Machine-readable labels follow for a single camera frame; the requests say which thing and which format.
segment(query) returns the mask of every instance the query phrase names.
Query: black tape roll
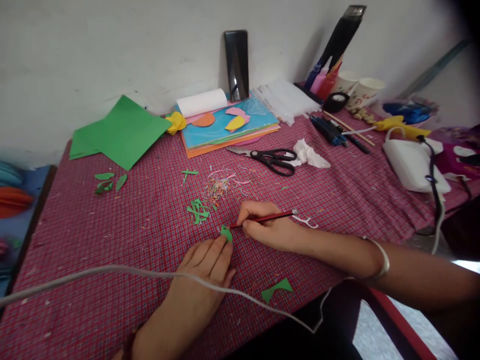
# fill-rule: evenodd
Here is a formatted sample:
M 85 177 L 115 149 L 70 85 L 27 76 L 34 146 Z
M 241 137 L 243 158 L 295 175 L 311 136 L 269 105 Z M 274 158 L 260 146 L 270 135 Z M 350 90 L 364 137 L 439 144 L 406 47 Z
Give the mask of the black tape roll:
M 343 92 L 332 92 L 326 98 L 325 104 L 323 104 L 323 111 L 331 114 L 338 113 L 347 105 L 349 99 L 350 96 Z

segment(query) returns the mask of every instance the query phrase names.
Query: wooden stick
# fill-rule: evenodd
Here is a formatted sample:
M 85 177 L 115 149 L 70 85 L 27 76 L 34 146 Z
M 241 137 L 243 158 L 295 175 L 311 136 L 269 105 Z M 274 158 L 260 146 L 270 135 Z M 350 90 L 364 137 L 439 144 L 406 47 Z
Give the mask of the wooden stick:
M 260 223 L 260 222 L 267 221 L 267 220 L 274 220 L 274 219 L 285 218 L 285 217 L 292 216 L 292 215 L 297 215 L 298 213 L 299 212 L 297 211 L 297 209 L 293 209 L 291 211 L 285 211 L 285 212 L 281 212 L 281 213 L 278 213 L 278 214 L 271 214 L 271 215 L 267 215 L 267 216 L 263 216 L 263 217 L 257 217 L 256 219 L 249 219 L 249 220 Z M 237 225 L 236 223 L 233 223 L 229 226 L 230 229 L 241 228 L 241 227 L 242 227 L 242 225 Z
M 329 112 L 326 112 L 324 111 L 323 112 L 325 115 L 328 115 L 329 117 L 331 117 L 333 120 L 335 120 L 337 123 L 339 123 L 340 125 L 342 125 L 344 128 L 347 128 L 348 130 L 350 131 L 355 131 L 351 126 L 348 126 L 346 123 L 344 123 L 342 120 L 340 120 L 338 117 L 335 117 L 333 116 L 331 113 Z M 375 146 L 375 144 L 368 140 L 365 136 L 363 136 L 362 134 L 353 134 L 353 135 L 356 135 L 358 136 L 360 139 L 363 139 L 365 140 L 368 144 L 372 145 L 372 146 Z

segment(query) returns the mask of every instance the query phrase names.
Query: white adapter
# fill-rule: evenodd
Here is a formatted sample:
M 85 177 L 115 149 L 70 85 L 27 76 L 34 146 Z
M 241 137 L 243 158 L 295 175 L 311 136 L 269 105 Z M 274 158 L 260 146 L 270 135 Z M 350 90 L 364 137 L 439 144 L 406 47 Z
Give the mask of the white adapter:
M 427 180 L 430 177 L 430 157 L 420 143 L 390 139 L 388 133 L 383 150 L 401 184 L 407 190 L 420 193 L 432 192 L 432 185 Z M 436 188 L 440 194 L 448 193 L 452 189 L 436 166 L 433 167 L 433 177 L 437 181 Z

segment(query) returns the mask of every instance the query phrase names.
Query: red pencil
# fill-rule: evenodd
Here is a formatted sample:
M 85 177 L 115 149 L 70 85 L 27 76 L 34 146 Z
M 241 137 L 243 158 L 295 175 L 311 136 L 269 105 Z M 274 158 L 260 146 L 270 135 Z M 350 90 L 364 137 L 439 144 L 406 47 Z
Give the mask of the red pencil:
M 278 213 L 278 214 L 272 214 L 272 215 L 267 215 L 267 216 L 263 216 L 263 217 L 257 217 L 256 219 L 250 219 L 252 221 L 255 221 L 257 223 L 261 223 L 261 222 L 264 222 L 264 221 L 267 221 L 267 220 L 274 220 L 274 219 L 280 219 L 280 218 L 285 218 L 287 216 L 292 216 L 292 215 L 297 215 L 299 212 L 297 211 L 297 209 L 293 209 L 293 210 L 290 210 L 290 211 L 285 211 L 285 212 L 281 212 L 281 213 Z M 233 228 L 240 228 L 242 225 L 237 225 L 236 223 L 233 223 L 229 226 L 230 229 L 233 229 Z

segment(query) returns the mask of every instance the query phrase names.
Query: white wall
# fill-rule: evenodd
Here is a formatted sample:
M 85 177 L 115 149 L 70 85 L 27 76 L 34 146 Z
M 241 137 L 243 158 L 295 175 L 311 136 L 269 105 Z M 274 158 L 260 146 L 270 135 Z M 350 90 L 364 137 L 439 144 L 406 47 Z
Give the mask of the white wall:
M 479 75 L 478 54 L 469 45 L 419 93 L 440 104 L 438 121 L 427 122 L 423 128 L 480 124 Z
M 387 91 L 400 92 L 455 43 L 437 0 L 363 3 L 342 68 L 384 79 Z M 226 90 L 224 30 L 248 30 L 251 87 L 304 80 L 349 4 L 0 0 L 0 159 L 58 162 L 72 132 L 101 119 L 121 94 L 162 114 L 178 98 Z

